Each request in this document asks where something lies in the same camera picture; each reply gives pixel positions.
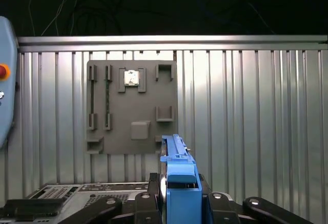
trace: emergency stop button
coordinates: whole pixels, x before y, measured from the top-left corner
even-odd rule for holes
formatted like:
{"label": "emergency stop button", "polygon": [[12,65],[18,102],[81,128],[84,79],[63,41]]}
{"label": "emergency stop button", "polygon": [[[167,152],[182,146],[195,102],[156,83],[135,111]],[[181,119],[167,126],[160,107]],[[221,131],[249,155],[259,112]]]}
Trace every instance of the emergency stop button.
{"label": "emergency stop button", "polygon": [[7,69],[0,65],[0,79],[4,79],[7,75]]}
{"label": "emergency stop button", "polygon": [[0,80],[6,80],[9,77],[10,71],[7,65],[0,64]]}

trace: blue panel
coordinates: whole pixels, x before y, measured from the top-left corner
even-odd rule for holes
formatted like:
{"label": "blue panel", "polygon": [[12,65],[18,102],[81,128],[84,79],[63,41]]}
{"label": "blue panel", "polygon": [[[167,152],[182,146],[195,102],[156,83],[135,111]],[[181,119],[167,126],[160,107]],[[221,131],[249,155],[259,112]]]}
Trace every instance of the blue panel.
{"label": "blue panel", "polygon": [[[202,188],[196,162],[179,135],[163,136],[162,143],[167,146],[167,156],[160,158],[167,163],[167,224],[200,224]],[[172,184],[194,187],[174,188]]]}
{"label": "blue panel", "polygon": [[17,43],[10,22],[0,16],[0,65],[6,66],[8,78],[0,79],[0,148],[4,145],[14,114]]}
{"label": "blue panel", "polygon": [[186,144],[179,135],[163,136],[167,143],[168,155],[160,158],[167,162],[167,181],[175,183],[196,183],[194,159],[186,151]]}

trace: corrugated metal wall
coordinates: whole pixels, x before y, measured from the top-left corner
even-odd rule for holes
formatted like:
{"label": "corrugated metal wall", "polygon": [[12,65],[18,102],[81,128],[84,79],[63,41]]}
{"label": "corrugated metal wall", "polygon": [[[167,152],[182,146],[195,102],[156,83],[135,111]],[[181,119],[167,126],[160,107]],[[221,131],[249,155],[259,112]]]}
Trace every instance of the corrugated metal wall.
{"label": "corrugated metal wall", "polygon": [[326,50],[22,53],[0,205],[48,182],[144,181],[158,171],[158,155],[84,153],[90,59],[176,60],[179,134],[213,190],[328,220]]}

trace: orange button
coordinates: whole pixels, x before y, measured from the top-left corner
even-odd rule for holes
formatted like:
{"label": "orange button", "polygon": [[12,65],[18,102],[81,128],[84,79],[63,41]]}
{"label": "orange button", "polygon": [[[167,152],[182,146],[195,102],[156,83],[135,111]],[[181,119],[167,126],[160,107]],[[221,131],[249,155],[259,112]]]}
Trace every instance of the orange button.
{"label": "orange button", "polygon": [[7,69],[5,66],[0,65],[0,79],[4,79],[7,75]]}
{"label": "orange button", "polygon": [[6,64],[0,64],[0,82],[8,79],[10,76],[9,66]]}

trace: gray slot holder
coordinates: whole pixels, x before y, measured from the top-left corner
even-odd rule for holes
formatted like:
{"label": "gray slot holder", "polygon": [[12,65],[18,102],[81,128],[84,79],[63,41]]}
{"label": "gray slot holder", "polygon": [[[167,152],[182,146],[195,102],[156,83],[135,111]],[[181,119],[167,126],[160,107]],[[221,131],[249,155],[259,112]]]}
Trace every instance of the gray slot holder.
{"label": "gray slot holder", "polygon": [[155,153],[177,133],[176,62],[90,60],[87,69],[88,153]]}

